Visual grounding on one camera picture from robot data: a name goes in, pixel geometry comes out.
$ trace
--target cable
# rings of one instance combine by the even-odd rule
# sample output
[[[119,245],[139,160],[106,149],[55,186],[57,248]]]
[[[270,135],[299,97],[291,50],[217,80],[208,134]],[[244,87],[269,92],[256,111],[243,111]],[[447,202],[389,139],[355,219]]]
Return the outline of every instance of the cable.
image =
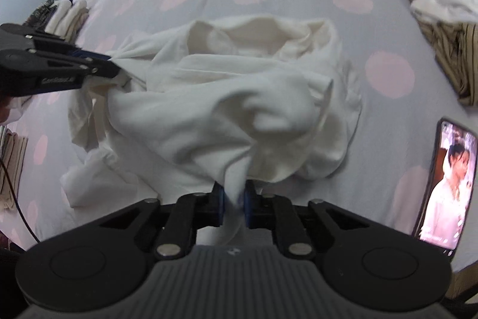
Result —
[[[27,230],[29,231],[29,233],[32,235],[32,237],[38,242],[40,243],[40,240],[37,238],[37,236],[35,235],[35,233],[32,231],[32,229],[30,228],[30,226],[28,225],[25,217],[23,216],[23,213],[22,213],[22,210],[20,210],[20,206],[18,205],[18,200],[17,200],[17,197],[15,196],[15,191],[13,190],[13,185],[11,184],[11,180],[10,180],[10,176],[8,174],[8,171],[7,171],[7,167],[5,166],[5,164],[3,163],[3,160],[0,158],[0,164],[1,164],[1,167],[3,168],[3,171],[5,172],[5,175],[7,177],[7,181],[8,181],[8,185],[10,186],[10,192],[11,192],[11,195],[13,196],[13,201],[15,202],[15,206],[17,206],[17,210],[18,210],[18,213],[20,214],[20,218],[22,218],[22,221],[23,223],[25,224]]]

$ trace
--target screw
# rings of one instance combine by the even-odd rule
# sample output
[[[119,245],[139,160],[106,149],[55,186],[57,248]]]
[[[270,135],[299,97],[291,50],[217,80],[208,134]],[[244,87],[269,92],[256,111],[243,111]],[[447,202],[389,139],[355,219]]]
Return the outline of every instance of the screw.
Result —
[[[181,248],[175,243],[163,243],[156,248],[158,254],[162,257],[172,257],[181,251]]]
[[[289,246],[289,252],[293,255],[309,255],[312,253],[312,246],[310,246],[308,243],[293,243],[291,246]]]

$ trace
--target bed sheet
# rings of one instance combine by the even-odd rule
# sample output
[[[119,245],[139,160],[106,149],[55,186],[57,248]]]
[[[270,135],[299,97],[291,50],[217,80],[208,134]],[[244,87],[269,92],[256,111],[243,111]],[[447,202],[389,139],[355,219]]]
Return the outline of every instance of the bed sheet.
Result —
[[[437,121],[447,116],[474,126],[435,63],[408,0],[86,1],[90,18],[77,45],[98,52],[114,50],[133,31],[155,33],[193,19],[260,13],[330,18],[359,74],[363,110],[347,158],[331,177],[315,182],[292,177],[264,189],[287,195],[296,204],[319,197],[410,233],[425,191]],[[61,175],[84,157],[70,142],[68,97],[69,92],[37,96],[13,124],[13,130],[30,139],[19,201],[40,239],[104,212],[72,210],[61,189]],[[0,212],[0,229],[22,247],[33,244],[14,212]],[[455,270],[478,260],[477,231],[475,196]]]

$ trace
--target gray ribbed panel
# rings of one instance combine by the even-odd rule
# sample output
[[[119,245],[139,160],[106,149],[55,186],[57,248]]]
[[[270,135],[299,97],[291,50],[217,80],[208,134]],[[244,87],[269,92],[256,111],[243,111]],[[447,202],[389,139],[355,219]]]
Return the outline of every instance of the gray ribbed panel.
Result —
[[[334,292],[315,266],[287,259],[274,246],[196,246],[159,262],[143,286],[107,309],[81,314],[32,306],[20,319],[450,319],[439,305],[404,314],[378,313]]]

